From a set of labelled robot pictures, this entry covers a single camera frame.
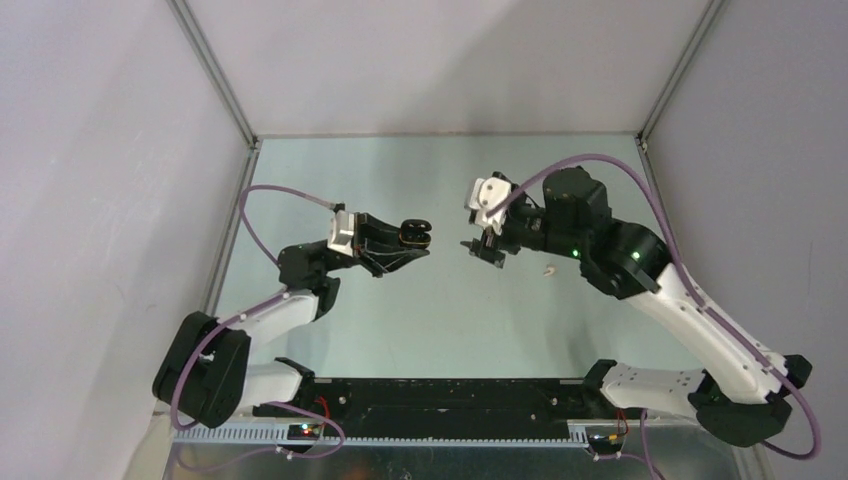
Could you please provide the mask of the black earbud charging case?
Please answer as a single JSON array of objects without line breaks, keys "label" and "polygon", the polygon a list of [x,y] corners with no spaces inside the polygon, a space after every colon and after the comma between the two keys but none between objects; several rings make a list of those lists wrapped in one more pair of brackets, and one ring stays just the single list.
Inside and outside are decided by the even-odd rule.
[{"label": "black earbud charging case", "polygon": [[432,241],[432,225],[423,219],[407,219],[399,227],[399,243],[407,248],[427,249]]}]

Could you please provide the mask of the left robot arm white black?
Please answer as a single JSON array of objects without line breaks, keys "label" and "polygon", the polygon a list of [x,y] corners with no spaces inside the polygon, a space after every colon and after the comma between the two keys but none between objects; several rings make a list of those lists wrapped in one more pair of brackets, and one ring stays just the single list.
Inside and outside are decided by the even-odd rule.
[{"label": "left robot arm white black", "polygon": [[368,213],[335,213],[327,239],[279,252],[279,291],[226,319],[201,311],[184,318],[152,382],[153,396],[175,416],[208,428],[272,402],[292,416],[308,414],[316,390],[304,382],[307,369],[285,359],[261,364],[257,351],[333,308],[341,286],[333,271],[393,273],[428,255],[431,230],[421,219],[394,226]]}]

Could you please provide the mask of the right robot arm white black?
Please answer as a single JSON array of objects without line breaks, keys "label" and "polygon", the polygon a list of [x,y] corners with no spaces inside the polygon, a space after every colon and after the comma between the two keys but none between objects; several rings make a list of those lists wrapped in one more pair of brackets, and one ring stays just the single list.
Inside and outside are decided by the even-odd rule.
[{"label": "right robot arm white black", "polygon": [[596,362],[585,376],[585,411],[606,418],[618,408],[693,419],[719,440],[750,447],[781,433],[788,395],[812,367],[756,341],[680,274],[668,245],[648,227],[616,219],[606,186],[581,167],[546,176],[535,203],[505,175],[476,179],[465,206],[481,228],[469,253],[494,266],[523,249],[574,259],[596,290],[629,303],[670,332],[700,362],[696,370],[640,369]]}]

